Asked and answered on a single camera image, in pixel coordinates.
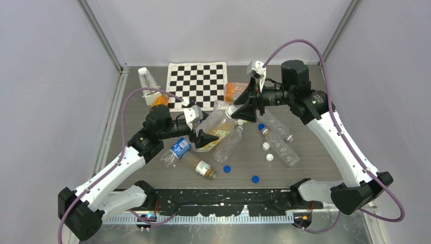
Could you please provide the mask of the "large white bottle cap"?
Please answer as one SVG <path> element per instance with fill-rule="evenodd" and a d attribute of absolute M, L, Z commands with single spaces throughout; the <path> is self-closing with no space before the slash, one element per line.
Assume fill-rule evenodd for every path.
<path fill-rule="evenodd" d="M 229 107 L 227 107 L 226 108 L 226 110 L 225 110 L 225 114 L 226 114 L 226 116 L 228 117 L 228 118 L 233 118 L 232 117 L 232 115 L 233 115 L 233 113 L 234 112 L 236 112 L 237 111 L 237 107 L 236 106 L 234 106 L 234 105 L 230 105 Z"/>

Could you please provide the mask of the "brown coffee bottle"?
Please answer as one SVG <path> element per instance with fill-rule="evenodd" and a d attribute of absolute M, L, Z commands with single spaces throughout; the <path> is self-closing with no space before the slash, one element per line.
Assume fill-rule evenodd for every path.
<path fill-rule="evenodd" d="M 186 166 L 189 166 L 193 171 L 195 171 L 199 175 L 209 180 L 215 180 L 217 177 L 217 172 L 210 164 L 208 164 L 200 157 L 196 156 L 191 152 L 186 152 L 180 158 L 180 161 L 184 163 Z"/>

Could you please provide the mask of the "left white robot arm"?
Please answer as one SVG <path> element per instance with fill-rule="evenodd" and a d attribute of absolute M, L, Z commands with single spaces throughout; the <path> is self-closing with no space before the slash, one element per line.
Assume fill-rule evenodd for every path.
<path fill-rule="evenodd" d="M 151 210 L 156 203 L 153 188 L 137 183 L 119 194 L 111 193 L 132 173 L 149 163 L 164 148 L 163 140 L 188 136 L 197 147 L 212 141 L 215 136 L 197 129 L 208 113 L 197 105 L 189 105 L 176 119 L 165 105 L 150 109 L 143 128 L 129 141 L 123 142 L 120 154 L 99 173 L 71 190 L 67 187 L 58 194 L 59 243 L 82 243 L 94 236 L 103 222 L 135 207 Z"/>

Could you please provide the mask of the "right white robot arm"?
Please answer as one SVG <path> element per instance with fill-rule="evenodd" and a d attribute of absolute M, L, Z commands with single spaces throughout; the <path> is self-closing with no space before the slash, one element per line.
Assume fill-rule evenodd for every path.
<path fill-rule="evenodd" d="M 323 143 L 335 162 L 342 180 L 315 181 L 305 178 L 292 185 L 290 202 L 304 208 L 310 201 L 335 205 L 350 215 L 380 196 L 393 183 L 388 172 L 379 171 L 359 150 L 344 129 L 335 106 L 329 104 L 327 94 L 311 87 L 309 69 L 300 60 L 288 60 L 281 65 L 281 82 L 265 86 L 266 69 L 260 61 L 248 66 L 251 79 L 235 100 L 238 109 L 235 119 L 256 122 L 267 106 L 287 105 Z"/>

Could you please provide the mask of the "tall clear juice bottle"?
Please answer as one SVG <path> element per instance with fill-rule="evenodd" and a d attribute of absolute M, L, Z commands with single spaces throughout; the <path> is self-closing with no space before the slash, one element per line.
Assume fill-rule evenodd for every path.
<path fill-rule="evenodd" d="M 198 130 L 202 129 L 206 134 L 215 135 L 215 131 L 223 130 L 232 132 L 236 126 L 235 119 L 228 118 L 225 110 L 213 111 L 199 126 Z M 202 153 L 200 148 L 195 148 L 194 151 Z"/>

